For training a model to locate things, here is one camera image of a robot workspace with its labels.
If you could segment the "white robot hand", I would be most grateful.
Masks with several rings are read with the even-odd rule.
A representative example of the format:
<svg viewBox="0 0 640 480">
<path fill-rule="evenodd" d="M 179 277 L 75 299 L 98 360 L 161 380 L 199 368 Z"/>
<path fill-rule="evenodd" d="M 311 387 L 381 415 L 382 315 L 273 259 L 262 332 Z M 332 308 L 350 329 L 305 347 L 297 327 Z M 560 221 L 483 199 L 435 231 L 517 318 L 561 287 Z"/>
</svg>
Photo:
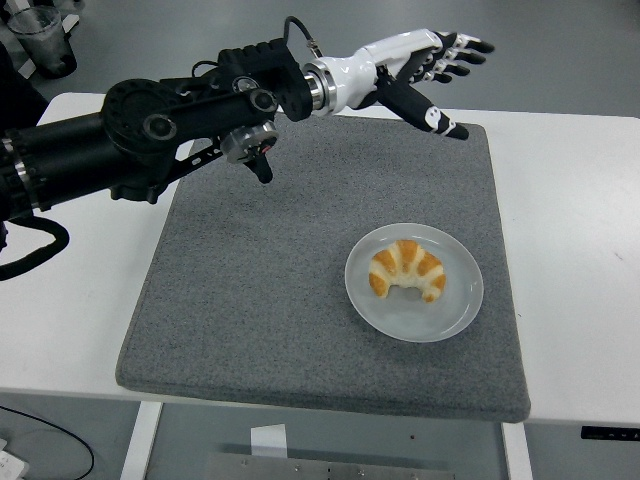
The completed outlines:
<svg viewBox="0 0 640 480">
<path fill-rule="evenodd" d="M 379 103 L 415 128 L 465 140 L 467 129 L 418 92 L 420 82 L 447 84 L 481 65 L 495 47 L 464 33 L 419 29 L 365 45 L 352 56 L 330 58 L 325 69 L 337 81 L 340 111 Z"/>
</svg>

